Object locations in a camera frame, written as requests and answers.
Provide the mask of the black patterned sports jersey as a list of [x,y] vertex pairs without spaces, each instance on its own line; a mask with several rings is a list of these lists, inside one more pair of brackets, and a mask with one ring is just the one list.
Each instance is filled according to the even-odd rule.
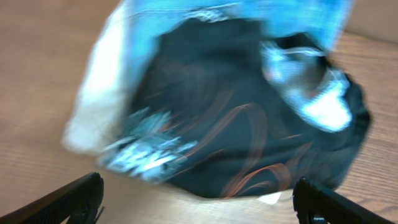
[[335,189],[370,124],[361,87],[306,34],[189,19],[159,37],[98,164],[205,198],[272,194],[301,177]]

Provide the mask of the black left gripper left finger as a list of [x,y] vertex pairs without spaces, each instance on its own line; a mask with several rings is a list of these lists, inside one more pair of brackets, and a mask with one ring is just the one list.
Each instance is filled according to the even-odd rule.
[[2,216],[1,224],[96,224],[104,210],[103,195],[103,178],[91,172]]

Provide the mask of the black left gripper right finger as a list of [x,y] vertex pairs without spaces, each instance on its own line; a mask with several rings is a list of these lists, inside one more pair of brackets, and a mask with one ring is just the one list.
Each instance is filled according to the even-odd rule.
[[394,224],[306,178],[295,184],[293,205],[300,224]]

